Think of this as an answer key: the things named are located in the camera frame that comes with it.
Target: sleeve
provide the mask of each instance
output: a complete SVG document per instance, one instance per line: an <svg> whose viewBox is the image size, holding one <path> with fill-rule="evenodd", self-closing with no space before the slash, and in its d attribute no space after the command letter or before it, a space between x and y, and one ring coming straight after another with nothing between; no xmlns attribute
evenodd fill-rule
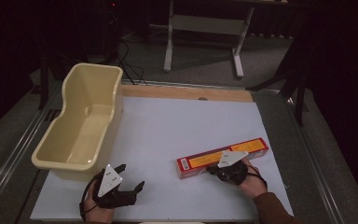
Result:
<svg viewBox="0 0 358 224"><path fill-rule="evenodd" d="M281 201L272 192L260 194L254 198L255 206L263 224L299 224L301 221L290 216Z"/></svg>

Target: white paper sheet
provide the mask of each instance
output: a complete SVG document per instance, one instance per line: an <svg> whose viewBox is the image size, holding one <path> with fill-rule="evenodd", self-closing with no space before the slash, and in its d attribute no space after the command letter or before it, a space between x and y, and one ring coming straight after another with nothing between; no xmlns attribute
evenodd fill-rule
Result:
<svg viewBox="0 0 358 224"><path fill-rule="evenodd" d="M237 187L202 174L179 179L175 160L262 137L269 139L255 103L124 97L124 112L112 146L111 165L127 164L121 190L145 181L136 205L120 207L116 221L244 221L257 219L253 202ZM293 214L273 148L251 160L285 209ZM31 219L80 219L87 183L52 172Z"/></svg>

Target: yellow plastic tub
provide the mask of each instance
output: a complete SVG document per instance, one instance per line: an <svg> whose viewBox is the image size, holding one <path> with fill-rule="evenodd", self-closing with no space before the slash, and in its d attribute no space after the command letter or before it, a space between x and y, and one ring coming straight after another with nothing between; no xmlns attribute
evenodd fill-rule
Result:
<svg viewBox="0 0 358 224"><path fill-rule="evenodd" d="M123 110L122 70L80 63L62 84L62 112L32 156L64 179L90 180L109 162Z"/></svg>

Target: cardboard box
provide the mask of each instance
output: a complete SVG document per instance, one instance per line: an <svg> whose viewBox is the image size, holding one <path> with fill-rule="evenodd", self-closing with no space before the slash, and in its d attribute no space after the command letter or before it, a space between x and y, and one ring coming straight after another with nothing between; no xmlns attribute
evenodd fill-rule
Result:
<svg viewBox="0 0 358 224"><path fill-rule="evenodd" d="M262 138L256 138L235 145L220 147L214 150L202 152L196 155L183 157L176 160L176 168L180 179L199 175L205 172L205 167L217 164L223 151L247 151L246 158L253 159L266 154L269 147Z"/></svg>

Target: metal rail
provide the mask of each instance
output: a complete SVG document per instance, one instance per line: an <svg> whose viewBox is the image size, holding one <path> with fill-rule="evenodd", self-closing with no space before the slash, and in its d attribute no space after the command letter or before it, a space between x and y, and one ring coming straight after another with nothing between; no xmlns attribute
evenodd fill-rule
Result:
<svg viewBox="0 0 358 224"><path fill-rule="evenodd" d="M16 167L18 166L19 162L22 159L22 156L28 149L28 146L31 144L34 135L36 134L40 124L43 121L43 118L48 113L48 107L51 105L51 102L54 99L54 96L57 94L58 90L60 89L60 82L56 82L50 92L50 97L47 103L45 104L43 110L38 110L35 114L34 118L32 119L31 123L25 130L24 134L22 135L18 144L14 147L11 154L4 162L4 164L0 168L0 194L4 190L7 182L13 175Z"/></svg>
<svg viewBox="0 0 358 224"><path fill-rule="evenodd" d="M334 198L332 190L330 189L324 177L324 173L322 172L322 169L319 165L319 162L316 159L314 149L310 144L307 133L303 127L300 127L298 125L296 121L296 118L294 116L295 104L293 103L292 99L289 99L289 101L285 101L284 99L282 100L284 101L284 104L289 113L289 117L291 121L293 122L294 126L296 127L296 130L299 133L299 136L302 140L301 142L304 144L304 148L306 149L307 161L310 166L310 172L312 173L312 176L316 182L316 186L321 194L321 198L324 201L324 206L328 216L330 217L331 223L334 224L345 223L337 207L336 200Z"/></svg>

